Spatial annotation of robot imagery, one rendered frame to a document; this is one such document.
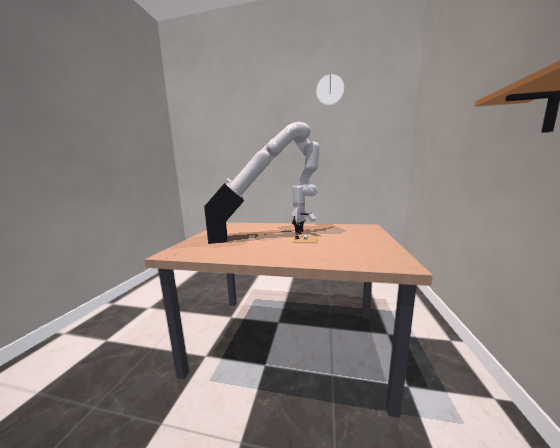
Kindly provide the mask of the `tan flat mat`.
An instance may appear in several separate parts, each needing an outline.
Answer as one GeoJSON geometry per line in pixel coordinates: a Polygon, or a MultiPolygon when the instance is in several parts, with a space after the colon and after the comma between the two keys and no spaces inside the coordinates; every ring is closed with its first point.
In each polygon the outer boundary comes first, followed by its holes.
{"type": "Polygon", "coordinates": [[[299,236],[299,239],[295,239],[293,243],[318,243],[317,236],[307,236],[307,239],[304,239],[304,236],[299,236]]]}

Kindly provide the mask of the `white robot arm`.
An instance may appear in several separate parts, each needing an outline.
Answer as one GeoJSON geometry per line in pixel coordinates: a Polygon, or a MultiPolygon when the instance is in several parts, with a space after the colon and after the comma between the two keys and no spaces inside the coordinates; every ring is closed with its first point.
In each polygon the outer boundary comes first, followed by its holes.
{"type": "MultiPolygon", "coordinates": [[[[306,157],[305,167],[300,176],[299,185],[293,186],[293,206],[305,206],[305,196],[314,196],[318,191],[315,185],[309,184],[309,179],[318,169],[320,146],[317,142],[310,142],[308,140],[309,135],[310,127],[305,123],[295,122],[288,125],[262,150],[255,154],[234,180],[231,181],[228,178],[231,182],[227,179],[229,183],[226,185],[238,196],[242,196],[270,162],[294,140],[306,157]],[[306,146],[307,144],[308,146],[306,146]]],[[[243,196],[241,198],[243,198],[243,196]]]]}

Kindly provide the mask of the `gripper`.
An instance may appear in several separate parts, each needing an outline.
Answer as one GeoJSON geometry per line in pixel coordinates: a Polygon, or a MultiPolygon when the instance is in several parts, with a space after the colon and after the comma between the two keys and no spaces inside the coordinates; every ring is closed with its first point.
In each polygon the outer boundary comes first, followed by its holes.
{"type": "Polygon", "coordinates": [[[293,206],[291,220],[292,220],[292,224],[295,227],[295,233],[300,233],[300,231],[303,232],[303,226],[304,226],[304,222],[306,221],[306,215],[301,215],[301,213],[306,213],[305,206],[303,207],[293,206]]]}

